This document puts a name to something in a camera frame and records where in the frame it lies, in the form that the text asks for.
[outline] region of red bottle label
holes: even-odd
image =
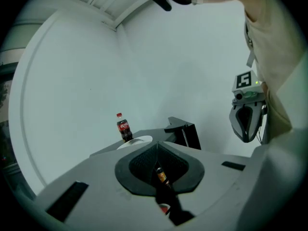
[[[122,123],[120,125],[117,125],[117,127],[118,127],[119,131],[121,132],[121,131],[123,131],[125,129],[128,129],[129,125],[128,125],[128,122],[126,122],[126,123]]]

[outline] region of black rectangular cutout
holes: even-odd
[[[226,166],[226,167],[230,167],[230,168],[234,168],[236,170],[240,170],[243,171],[244,168],[246,167],[246,165],[243,164],[236,164],[236,163],[232,163],[232,162],[223,162],[221,165]]]
[[[64,222],[88,186],[86,183],[75,181],[46,212]]]

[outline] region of white plate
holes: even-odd
[[[132,139],[124,144],[122,144],[118,149],[122,149],[124,147],[128,147],[128,146],[131,146],[131,145],[135,145],[135,144],[141,144],[141,143],[146,143],[146,142],[151,142],[153,141],[153,138],[152,136],[149,136],[149,135],[146,135],[146,136],[141,136],[141,137],[138,137],[138,138],[135,138],[135,139]]]

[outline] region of person's arm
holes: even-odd
[[[261,14],[261,0],[239,0],[245,8],[247,16],[253,22],[257,21]]]

